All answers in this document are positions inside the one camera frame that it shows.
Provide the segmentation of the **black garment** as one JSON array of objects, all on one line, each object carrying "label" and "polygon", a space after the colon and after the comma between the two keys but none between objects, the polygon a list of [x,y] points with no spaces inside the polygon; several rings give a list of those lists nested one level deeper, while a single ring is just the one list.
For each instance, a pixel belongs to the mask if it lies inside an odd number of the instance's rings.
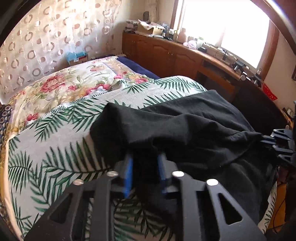
[{"label": "black garment", "polygon": [[109,103],[90,136],[110,165],[131,155],[139,198],[156,189],[158,156],[165,154],[196,180],[217,179],[259,223],[278,177],[276,155],[262,134],[214,90],[142,109]]}]

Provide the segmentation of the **palm leaf sheet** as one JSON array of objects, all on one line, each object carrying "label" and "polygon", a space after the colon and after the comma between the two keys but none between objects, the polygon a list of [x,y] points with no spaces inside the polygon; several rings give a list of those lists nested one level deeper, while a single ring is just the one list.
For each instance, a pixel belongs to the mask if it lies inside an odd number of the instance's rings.
[{"label": "palm leaf sheet", "polygon": [[89,129],[108,103],[141,109],[202,93],[196,81],[174,76],[98,90],[62,104],[10,139],[6,153],[8,223],[23,240],[44,212],[75,179],[91,181],[109,170],[95,153]]}]

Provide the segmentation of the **floral quilt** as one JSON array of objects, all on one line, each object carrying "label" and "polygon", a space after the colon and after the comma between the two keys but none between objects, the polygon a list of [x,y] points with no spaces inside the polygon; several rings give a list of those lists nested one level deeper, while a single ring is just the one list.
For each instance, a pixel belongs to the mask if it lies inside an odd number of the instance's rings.
[{"label": "floral quilt", "polygon": [[118,56],[91,60],[41,78],[13,96],[8,135],[23,131],[60,104],[76,101],[94,92],[109,92],[127,84],[141,84],[152,79],[135,74],[121,75]]}]

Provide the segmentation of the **navy blue blanket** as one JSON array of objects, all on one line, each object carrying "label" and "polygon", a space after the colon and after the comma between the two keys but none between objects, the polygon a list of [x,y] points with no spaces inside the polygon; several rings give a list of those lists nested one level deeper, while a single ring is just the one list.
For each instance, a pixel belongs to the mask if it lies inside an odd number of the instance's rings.
[{"label": "navy blue blanket", "polygon": [[128,74],[135,74],[135,75],[152,79],[152,80],[156,80],[160,78],[158,77],[158,75],[143,68],[139,64],[135,63],[134,61],[126,57],[117,57],[117,61],[119,61],[123,65],[123,70],[121,71],[121,75],[123,76],[126,76]]}]

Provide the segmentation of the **window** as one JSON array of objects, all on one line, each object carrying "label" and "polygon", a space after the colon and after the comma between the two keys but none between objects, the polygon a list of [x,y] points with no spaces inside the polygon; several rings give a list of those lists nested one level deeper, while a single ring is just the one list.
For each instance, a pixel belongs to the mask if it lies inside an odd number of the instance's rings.
[{"label": "window", "polygon": [[280,32],[254,1],[175,1],[171,27],[186,29],[188,48],[202,44],[217,59],[231,55],[262,77],[273,62]]}]

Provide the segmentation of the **blue tissue box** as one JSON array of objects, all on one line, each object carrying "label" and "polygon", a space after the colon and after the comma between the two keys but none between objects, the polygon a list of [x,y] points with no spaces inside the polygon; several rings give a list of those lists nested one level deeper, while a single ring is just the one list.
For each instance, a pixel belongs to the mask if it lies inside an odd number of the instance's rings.
[{"label": "blue tissue box", "polygon": [[67,52],[65,55],[68,66],[74,66],[77,64],[85,63],[88,61],[88,54],[85,51],[82,52]]}]

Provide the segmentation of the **pink vase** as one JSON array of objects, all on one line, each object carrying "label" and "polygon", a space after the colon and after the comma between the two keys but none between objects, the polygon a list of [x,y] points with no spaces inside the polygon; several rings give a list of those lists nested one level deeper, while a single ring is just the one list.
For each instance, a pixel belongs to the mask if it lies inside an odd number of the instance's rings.
[{"label": "pink vase", "polygon": [[182,28],[178,34],[177,42],[183,44],[184,42],[187,42],[187,35],[186,35],[186,29]]}]

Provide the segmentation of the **cardboard box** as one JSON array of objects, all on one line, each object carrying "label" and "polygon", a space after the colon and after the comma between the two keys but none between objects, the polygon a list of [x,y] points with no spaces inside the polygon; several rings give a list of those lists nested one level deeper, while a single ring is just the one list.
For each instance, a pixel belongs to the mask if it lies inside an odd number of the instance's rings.
[{"label": "cardboard box", "polygon": [[137,31],[146,35],[162,35],[165,28],[157,23],[138,20]]}]

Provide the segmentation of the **patterned wall curtain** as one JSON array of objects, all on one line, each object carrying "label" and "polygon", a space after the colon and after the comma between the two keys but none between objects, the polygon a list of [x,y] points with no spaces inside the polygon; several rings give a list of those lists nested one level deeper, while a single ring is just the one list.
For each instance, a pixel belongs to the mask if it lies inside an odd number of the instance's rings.
[{"label": "patterned wall curtain", "polygon": [[113,51],[121,1],[41,1],[1,45],[1,100],[66,66],[66,55]]}]

